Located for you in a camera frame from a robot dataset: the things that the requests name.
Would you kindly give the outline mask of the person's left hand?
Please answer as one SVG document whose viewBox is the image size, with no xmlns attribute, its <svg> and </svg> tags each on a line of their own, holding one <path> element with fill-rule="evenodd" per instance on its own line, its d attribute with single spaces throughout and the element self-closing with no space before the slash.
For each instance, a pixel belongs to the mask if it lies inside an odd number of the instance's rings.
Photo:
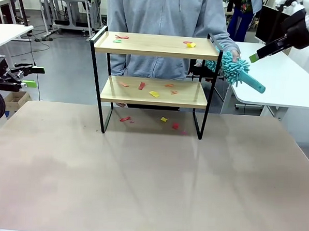
<svg viewBox="0 0 309 231">
<path fill-rule="evenodd" d="M 240 53 L 237 50 L 231 50 L 230 52 L 232 53 L 232 61 L 236 63 L 241 58 Z"/>
</svg>

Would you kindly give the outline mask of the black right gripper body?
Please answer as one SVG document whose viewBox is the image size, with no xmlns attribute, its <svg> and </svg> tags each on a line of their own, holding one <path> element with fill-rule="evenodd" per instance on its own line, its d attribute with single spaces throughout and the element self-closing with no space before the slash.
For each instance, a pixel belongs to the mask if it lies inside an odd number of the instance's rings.
<svg viewBox="0 0 309 231">
<path fill-rule="evenodd" d="M 306 11 L 301 9 L 283 21 L 284 49 L 294 47 L 300 50 L 309 46 L 309 31 L 306 27 L 305 16 Z"/>
</svg>

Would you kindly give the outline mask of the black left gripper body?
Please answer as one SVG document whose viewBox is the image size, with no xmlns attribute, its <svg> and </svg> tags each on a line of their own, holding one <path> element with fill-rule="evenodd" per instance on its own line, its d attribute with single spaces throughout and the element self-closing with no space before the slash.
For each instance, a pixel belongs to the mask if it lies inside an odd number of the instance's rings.
<svg viewBox="0 0 309 231">
<path fill-rule="evenodd" d="M 4 57 L 0 57 L 0 90 L 20 91 L 23 71 L 15 66 L 10 68 Z"/>
</svg>

